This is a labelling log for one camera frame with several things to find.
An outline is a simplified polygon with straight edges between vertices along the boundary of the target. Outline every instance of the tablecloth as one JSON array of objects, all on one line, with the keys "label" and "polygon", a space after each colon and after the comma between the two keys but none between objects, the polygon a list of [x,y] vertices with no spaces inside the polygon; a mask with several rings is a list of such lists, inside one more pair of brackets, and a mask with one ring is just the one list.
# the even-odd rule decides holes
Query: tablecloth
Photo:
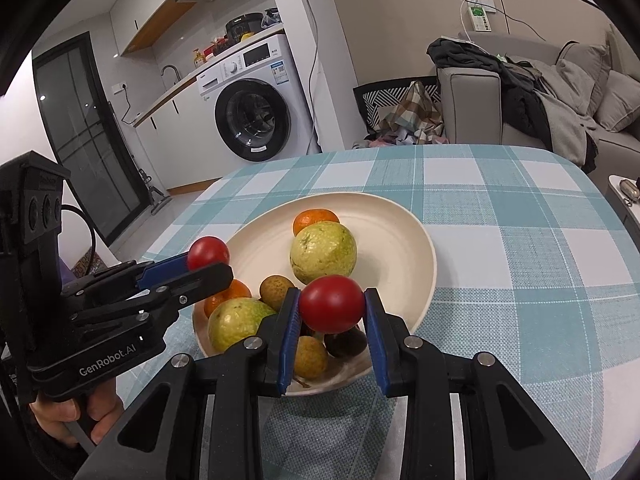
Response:
[{"label": "tablecloth", "polygon": [[[444,352],[495,354],[591,477],[609,479],[640,438],[640,255],[587,176],[553,153],[406,146],[257,164],[207,189],[145,256],[228,239],[273,207],[338,190],[391,199],[431,235],[438,279],[417,334]],[[126,404],[171,355],[201,356],[190,317],[181,312],[161,356],[118,379]],[[265,401],[265,478],[398,478],[405,415],[372,374]]]}]

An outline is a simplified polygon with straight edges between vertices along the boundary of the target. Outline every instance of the washing machine label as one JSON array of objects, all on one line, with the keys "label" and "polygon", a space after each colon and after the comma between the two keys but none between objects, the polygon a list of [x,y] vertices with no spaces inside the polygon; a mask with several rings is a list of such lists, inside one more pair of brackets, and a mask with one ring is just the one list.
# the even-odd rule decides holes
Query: washing machine label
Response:
[{"label": "washing machine label", "polygon": [[280,85],[289,81],[289,75],[287,74],[287,69],[284,68],[283,61],[272,64],[271,70],[273,71],[274,78],[276,78],[276,84]]}]

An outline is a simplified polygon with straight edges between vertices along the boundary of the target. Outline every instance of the human hand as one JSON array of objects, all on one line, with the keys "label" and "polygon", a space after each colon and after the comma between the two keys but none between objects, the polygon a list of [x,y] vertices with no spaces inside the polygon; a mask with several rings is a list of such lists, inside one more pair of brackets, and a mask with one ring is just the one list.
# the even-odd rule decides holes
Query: human hand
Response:
[{"label": "human hand", "polygon": [[[80,418],[80,407],[75,400],[53,402],[42,394],[38,394],[37,400],[30,404],[30,407],[38,424],[49,436],[68,447],[75,447],[78,444],[76,438],[64,425],[65,422]],[[88,396],[86,410],[93,420],[98,421],[91,432],[91,440],[100,444],[107,431],[124,412],[122,400],[116,394],[115,378],[100,384]]]}]

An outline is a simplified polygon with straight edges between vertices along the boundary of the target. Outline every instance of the bottle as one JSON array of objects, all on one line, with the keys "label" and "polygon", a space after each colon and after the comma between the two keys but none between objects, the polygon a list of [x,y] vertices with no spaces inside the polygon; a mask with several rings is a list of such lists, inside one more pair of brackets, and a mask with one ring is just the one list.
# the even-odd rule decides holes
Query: bottle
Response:
[{"label": "bottle", "polygon": [[193,58],[193,64],[197,67],[204,65],[204,63],[207,61],[206,58],[200,53],[200,49],[197,48],[196,50],[194,50],[195,52],[195,56]]}]

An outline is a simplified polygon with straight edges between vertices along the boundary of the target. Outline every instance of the blue gripper pad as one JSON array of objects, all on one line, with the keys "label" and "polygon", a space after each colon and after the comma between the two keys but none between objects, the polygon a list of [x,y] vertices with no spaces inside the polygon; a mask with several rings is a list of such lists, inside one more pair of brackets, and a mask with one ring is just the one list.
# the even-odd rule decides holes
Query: blue gripper pad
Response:
[{"label": "blue gripper pad", "polygon": [[386,321],[386,313],[375,288],[368,288],[364,293],[366,309],[364,315],[364,329],[369,343],[369,354],[373,364],[378,387],[387,396],[390,390],[388,361],[380,322]]},{"label": "blue gripper pad", "polygon": [[140,291],[153,289],[187,272],[187,254],[178,254],[156,264],[149,265],[138,280]]},{"label": "blue gripper pad", "polygon": [[296,290],[296,297],[293,306],[289,312],[289,321],[287,329],[282,337],[282,346],[280,347],[280,368],[278,370],[278,389],[281,395],[287,391],[287,387],[291,384],[293,378],[293,363],[296,360],[296,349],[298,348],[298,338],[300,337],[300,313],[298,311],[298,300],[300,299],[300,291]]}]

